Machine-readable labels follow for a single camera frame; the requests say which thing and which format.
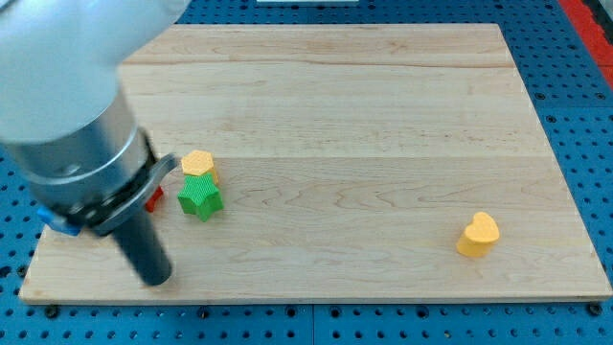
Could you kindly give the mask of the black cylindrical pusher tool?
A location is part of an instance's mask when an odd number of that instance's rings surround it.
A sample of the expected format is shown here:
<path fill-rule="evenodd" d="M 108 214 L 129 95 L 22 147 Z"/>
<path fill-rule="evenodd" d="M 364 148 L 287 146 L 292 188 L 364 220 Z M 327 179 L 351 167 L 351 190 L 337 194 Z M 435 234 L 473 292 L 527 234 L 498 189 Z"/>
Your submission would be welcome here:
<path fill-rule="evenodd" d="M 170 259 L 146 211 L 133 214 L 115 228 L 112 237 L 144 284 L 159 286 L 169 279 Z"/>

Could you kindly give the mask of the blue clip on arm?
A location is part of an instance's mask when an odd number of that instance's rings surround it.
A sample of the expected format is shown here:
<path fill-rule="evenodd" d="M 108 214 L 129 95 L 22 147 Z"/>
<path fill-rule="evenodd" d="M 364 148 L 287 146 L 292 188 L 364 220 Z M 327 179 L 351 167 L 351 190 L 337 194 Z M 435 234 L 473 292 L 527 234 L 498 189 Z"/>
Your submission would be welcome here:
<path fill-rule="evenodd" d="M 58 233 L 75 237 L 82 230 L 80 225 L 69 222 L 66 217 L 57 215 L 47 207 L 39 207 L 36 214 L 43 223 Z"/>

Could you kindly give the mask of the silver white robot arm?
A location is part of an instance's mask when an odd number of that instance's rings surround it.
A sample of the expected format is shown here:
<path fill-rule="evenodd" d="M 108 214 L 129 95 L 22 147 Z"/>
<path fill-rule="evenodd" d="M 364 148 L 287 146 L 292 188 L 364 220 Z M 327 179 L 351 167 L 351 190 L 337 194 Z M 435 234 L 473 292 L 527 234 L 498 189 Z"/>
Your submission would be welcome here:
<path fill-rule="evenodd" d="M 146 203 L 177 164 L 158 157 L 125 98 L 120 65 L 187 0 L 16 0 L 1 5 L 1 144 L 51 229 L 111 236 L 141 280 L 171 263 Z"/>

